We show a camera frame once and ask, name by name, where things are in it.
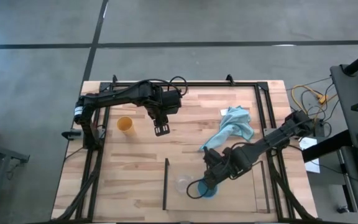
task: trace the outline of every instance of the concrete floor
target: concrete floor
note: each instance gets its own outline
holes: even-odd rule
[[[101,5],[0,0],[0,44],[91,43]],[[233,40],[358,40],[358,0],[110,0],[99,42]],[[5,182],[0,223],[49,219],[67,146],[60,133],[71,126],[89,52],[0,50],[0,145],[31,154]],[[231,74],[238,80],[284,80],[290,88],[326,78],[330,66],[357,57],[358,45],[98,49],[89,79],[116,74],[120,80],[222,80]],[[323,92],[330,83],[311,87]],[[307,96],[306,104],[314,99]],[[330,122],[333,134],[346,129],[340,106]],[[327,204],[330,191],[311,185],[316,204]],[[349,220],[332,207],[320,208],[325,220]]]

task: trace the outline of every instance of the yellow cup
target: yellow cup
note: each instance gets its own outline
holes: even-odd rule
[[[117,128],[127,136],[133,136],[136,134],[134,123],[132,119],[128,116],[123,116],[118,119]]]

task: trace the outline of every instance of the blue towel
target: blue towel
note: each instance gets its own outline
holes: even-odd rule
[[[216,149],[223,145],[230,135],[240,136],[249,141],[254,135],[254,130],[248,124],[250,120],[249,112],[241,106],[229,107],[227,114],[222,118],[219,132],[203,144],[200,150],[203,150],[205,146],[208,149]]]

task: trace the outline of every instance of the wooden tabletop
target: wooden tabletop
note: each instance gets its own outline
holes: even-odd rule
[[[270,90],[276,123],[279,126],[291,113],[284,82],[281,80],[266,82]],[[81,94],[98,92],[99,84],[100,82],[84,82]],[[261,94],[265,117],[268,118],[265,98],[262,92]],[[171,185],[168,189],[167,210],[162,210],[165,158],[169,159],[173,167],[171,169],[177,169],[176,173],[187,174],[190,171],[186,170],[190,167],[200,165],[204,167],[200,146],[217,133],[222,118],[220,110],[238,105],[250,112],[249,124],[254,129],[251,142],[255,142],[262,137],[262,132],[253,87],[189,87],[178,113],[168,115],[171,133],[160,137],[155,136],[153,122],[147,116],[145,108],[130,104],[111,107],[93,221],[277,221],[265,154],[259,157],[259,161],[263,161],[266,178],[262,178],[261,166],[255,166],[252,172],[249,172],[248,178],[226,180],[225,185],[220,189],[222,192],[216,195],[219,197],[204,202],[194,201],[193,207],[189,207],[193,203],[184,198],[186,194],[178,194],[174,189],[175,186]],[[103,113],[104,110],[100,115],[100,124]],[[132,118],[135,136],[125,136],[117,129],[116,122],[121,116]],[[244,140],[230,137],[217,151],[222,151],[224,147],[239,141]],[[71,141],[67,154],[81,146],[82,140]],[[283,150],[283,157],[292,192],[306,210],[316,217],[316,208],[301,152],[288,147]],[[65,162],[52,218],[61,215],[78,193],[85,158],[86,150],[82,150]],[[204,171],[203,168],[194,170],[199,170],[200,173]],[[175,172],[173,171],[171,175],[173,176],[170,180],[174,181]],[[280,197],[284,214],[287,214],[282,192]],[[215,204],[217,200],[228,206],[217,206]],[[84,215],[87,213],[88,201],[87,195]]]

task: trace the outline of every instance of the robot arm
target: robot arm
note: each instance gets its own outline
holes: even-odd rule
[[[84,132],[84,147],[98,147],[99,134],[92,124],[92,115],[96,108],[133,103],[144,106],[154,121],[156,136],[168,134],[168,114],[176,114],[181,107],[180,90],[164,91],[163,88],[149,81],[141,81],[125,89],[101,93],[88,93],[80,96],[75,105],[74,121],[81,125]]]
[[[262,153],[271,149],[283,149],[289,145],[290,137],[306,136],[312,130],[312,120],[304,112],[296,111],[287,116],[278,129],[253,144],[239,142],[233,147],[225,148],[223,156],[214,149],[204,149],[207,170],[203,180],[211,190],[227,178],[234,180],[250,171]]]

